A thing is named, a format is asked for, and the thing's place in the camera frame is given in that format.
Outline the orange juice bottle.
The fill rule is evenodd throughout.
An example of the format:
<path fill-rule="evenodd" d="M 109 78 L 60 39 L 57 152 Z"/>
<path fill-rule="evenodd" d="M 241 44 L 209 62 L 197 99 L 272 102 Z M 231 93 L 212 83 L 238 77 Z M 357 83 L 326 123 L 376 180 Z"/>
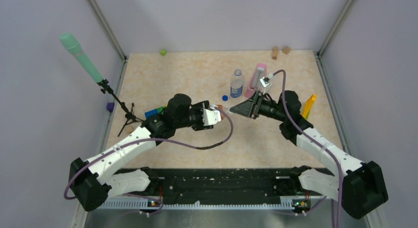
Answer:
<path fill-rule="evenodd" d="M 219 121 L 223 121 L 226 118 L 227 112 L 221 104 L 217 104 L 217 111 L 219 112 Z"/>

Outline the clear bottle blue label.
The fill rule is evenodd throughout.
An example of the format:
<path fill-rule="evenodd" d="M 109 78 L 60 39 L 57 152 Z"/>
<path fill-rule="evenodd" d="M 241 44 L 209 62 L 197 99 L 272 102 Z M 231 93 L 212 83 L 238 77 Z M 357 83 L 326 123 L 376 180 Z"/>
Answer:
<path fill-rule="evenodd" d="M 243 94 L 244 75 L 241 69 L 235 69 L 230 81 L 230 97 L 239 98 Z"/>

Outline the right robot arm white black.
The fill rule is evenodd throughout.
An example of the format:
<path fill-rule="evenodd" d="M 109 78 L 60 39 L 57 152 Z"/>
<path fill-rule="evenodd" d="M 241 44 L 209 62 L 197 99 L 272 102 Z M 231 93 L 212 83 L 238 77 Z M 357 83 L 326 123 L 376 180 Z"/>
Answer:
<path fill-rule="evenodd" d="M 339 203 L 351 217 L 361 219 L 388 201 L 381 167 L 365 163 L 327 140 L 300 113 L 301 103 L 294 91 L 284 91 L 278 101 L 255 92 L 249 99 L 230 107 L 230 112 L 247 118 L 265 116 L 281 122 L 283 137 L 315 157 L 331 174 L 308 166 L 296 168 L 290 190 L 301 195 L 306 190 Z"/>

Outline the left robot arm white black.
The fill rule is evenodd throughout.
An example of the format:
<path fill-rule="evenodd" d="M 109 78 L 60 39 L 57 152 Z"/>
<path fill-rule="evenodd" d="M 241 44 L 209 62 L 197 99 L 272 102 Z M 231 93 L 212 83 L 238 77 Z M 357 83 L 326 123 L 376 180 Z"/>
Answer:
<path fill-rule="evenodd" d="M 222 113 L 216 105 L 210 105 L 207 100 L 192 104 L 189 96 L 176 94 L 161 112 L 147 117 L 120 142 L 86 160 L 72 161 L 64 198 L 76 199 L 90 212 L 110 197 L 130 192 L 152 195 L 158 189 L 158 182 L 145 169 L 117 171 L 162 142 L 176 143 L 171 137 L 178 129 L 209 130 L 221 120 Z"/>

